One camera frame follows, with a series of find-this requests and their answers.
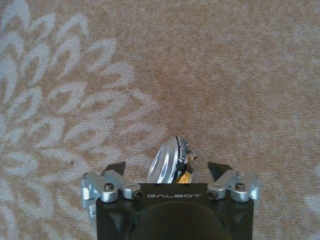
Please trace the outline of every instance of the silver object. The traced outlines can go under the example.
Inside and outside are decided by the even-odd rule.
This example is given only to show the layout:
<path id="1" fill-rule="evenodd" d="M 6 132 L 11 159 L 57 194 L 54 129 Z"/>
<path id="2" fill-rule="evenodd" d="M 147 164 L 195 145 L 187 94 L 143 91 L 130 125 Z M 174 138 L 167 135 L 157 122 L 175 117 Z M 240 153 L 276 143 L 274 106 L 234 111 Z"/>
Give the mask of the silver object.
<path id="1" fill-rule="evenodd" d="M 112 203 L 118 199 L 118 190 L 125 199 L 135 200 L 142 195 L 138 183 L 126 180 L 114 170 L 108 170 L 101 175 L 95 172 L 85 173 L 81 178 L 82 207 L 87 209 L 90 224 L 97 229 L 96 200 Z"/>
<path id="2" fill-rule="evenodd" d="M 246 172 L 243 177 L 234 170 L 227 170 L 216 182 L 207 185 L 209 198 L 219 200 L 226 197 L 230 190 L 230 197 L 240 203 L 258 200 L 260 195 L 260 180 L 254 172 Z"/>
<path id="3" fill-rule="evenodd" d="M 156 154 L 150 167 L 148 183 L 167 183 L 171 184 L 182 173 L 178 164 L 186 165 L 189 151 L 188 142 L 180 136 L 171 137 L 166 141 Z"/>

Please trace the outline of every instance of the screw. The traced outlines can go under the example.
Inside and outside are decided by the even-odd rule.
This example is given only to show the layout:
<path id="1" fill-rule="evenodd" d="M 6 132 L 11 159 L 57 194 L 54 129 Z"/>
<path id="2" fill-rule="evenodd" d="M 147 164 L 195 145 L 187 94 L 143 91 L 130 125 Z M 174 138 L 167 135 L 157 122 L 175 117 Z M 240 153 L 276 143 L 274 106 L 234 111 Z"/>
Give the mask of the screw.
<path id="1" fill-rule="evenodd" d="M 110 191 L 112 189 L 114 189 L 114 184 L 112 182 L 107 182 L 105 185 L 104 185 L 104 190 L 106 191 Z"/>
<path id="2" fill-rule="evenodd" d="M 237 191 L 243 191 L 245 190 L 245 184 L 243 182 L 237 182 L 235 185 L 235 190 Z"/>
<path id="3" fill-rule="evenodd" d="M 141 192 L 141 191 L 137 191 L 137 192 L 135 192 L 134 195 L 133 195 L 133 198 L 134 198 L 135 200 L 138 200 L 138 199 L 140 199 L 141 197 L 142 197 L 142 192 Z"/>
<path id="4" fill-rule="evenodd" d="M 216 191 L 209 191 L 208 192 L 208 198 L 209 200 L 213 201 L 217 198 L 217 192 Z"/>

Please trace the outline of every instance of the black metal housing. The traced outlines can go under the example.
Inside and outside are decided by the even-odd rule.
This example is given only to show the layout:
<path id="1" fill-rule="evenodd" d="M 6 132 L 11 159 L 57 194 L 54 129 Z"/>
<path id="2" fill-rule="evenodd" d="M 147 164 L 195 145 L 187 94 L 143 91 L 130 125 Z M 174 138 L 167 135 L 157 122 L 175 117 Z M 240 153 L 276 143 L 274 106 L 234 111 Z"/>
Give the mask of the black metal housing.
<path id="1" fill-rule="evenodd" d="M 251 240 L 254 201 L 210 201 L 206 183 L 140 183 L 142 197 L 96 200 L 98 240 Z"/>

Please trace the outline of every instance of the beige carpet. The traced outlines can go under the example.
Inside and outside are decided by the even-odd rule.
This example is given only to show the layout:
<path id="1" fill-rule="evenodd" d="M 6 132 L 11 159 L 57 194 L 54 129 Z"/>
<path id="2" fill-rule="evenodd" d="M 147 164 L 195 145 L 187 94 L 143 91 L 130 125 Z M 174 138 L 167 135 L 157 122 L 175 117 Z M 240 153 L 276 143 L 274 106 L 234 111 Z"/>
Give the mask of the beige carpet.
<path id="1" fill-rule="evenodd" d="M 0 239 L 95 239 L 80 177 L 181 135 L 262 179 L 254 239 L 320 239 L 320 2 L 0 2 Z"/>

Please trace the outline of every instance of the metal object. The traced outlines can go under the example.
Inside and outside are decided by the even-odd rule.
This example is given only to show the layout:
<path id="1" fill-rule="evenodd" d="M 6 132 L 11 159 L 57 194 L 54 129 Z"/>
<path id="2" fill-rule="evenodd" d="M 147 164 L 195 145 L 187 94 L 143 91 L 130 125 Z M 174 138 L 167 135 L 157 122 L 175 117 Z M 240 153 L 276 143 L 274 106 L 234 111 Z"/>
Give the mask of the metal object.
<path id="1" fill-rule="evenodd" d="M 91 225 L 97 229 L 96 200 L 112 203 L 118 199 L 118 190 L 122 191 L 125 199 L 138 200 L 142 197 L 138 183 L 123 178 L 114 170 L 107 170 L 101 175 L 88 172 L 82 176 L 82 206 L 87 209 Z"/>
<path id="2" fill-rule="evenodd" d="M 216 200 L 224 199 L 227 189 L 235 181 L 236 176 L 236 171 L 227 170 L 215 183 L 208 184 L 208 192 L 216 192 Z"/>
<path id="3" fill-rule="evenodd" d="M 234 185 L 234 188 L 235 188 L 235 190 L 242 191 L 245 189 L 245 185 L 243 184 L 243 182 L 237 182 Z"/>
<path id="4" fill-rule="evenodd" d="M 118 188 L 105 189 L 105 182 L 95 172 L 88 172 L 82 177 L 81 187 L 83 200 L 100 197 L 101 201 L 110 203 L 118 199 Z"/>
<path id="5" fill-rule="evenodd" d="M 241 179 L 243 185 L 231 186 L 231 198 L 240 203 L 245 203 L 249 199 L 258 200 L 260 195 L 260 180 L 254 172 L 246 172 Z"/>
<path id="6" fill-rule="evenodd" d="M 209 198 L 209 200 L 211 200 L 211 201 L 213 201 L 213 200 L 216 200 L 216 198 L 217 198 L 217 192 L 216 191 L 209 191 L 208 192 L 208 198 Z"/>
<path id="7" fill-rule="evenodd" d="M 135 194 L 141 192 L 141 187 L 138 183 L 129 181 L 114 170 L 108 170 L 102 173 L 102 178 L 105 182 L 113 183 L 125 199 L 135 199 Z"/>
<path id="8" fill-rule="evenodd" d="M 246 172 L 241 177 L 236 171 L 227 170 L 215 183 L 207 185 L 208 194 L 216 193 L 215 200 L 224 199 L 227 190 L 230 190 L 230 197 L 236 202 L 245 203 L 249 199 L 258 200 L 260 180 L 254 172 Z"/>
<path id="9" fill-rule="evenodd" d="M 196 158 L 196 154 L 188 149 L 188 145 L 188 142 L 180 136 L 172 137 L 166 141 L 152 162 L 147 182 L 171 184 L 178 177 L 185 175 L 185 169 Z M 191 175 L 192 171 L 188 171 L 183 178 L 184 181 L 179 180 L 179 183 L 190 183 Z"/>
<path id="10" fill-rule="evenodd" d="M 104 184 L 104 190 L 110 191 L 112 189 L 114 189 L 114 184 L 112 182 L 107 182 L 106 184 Z"/>

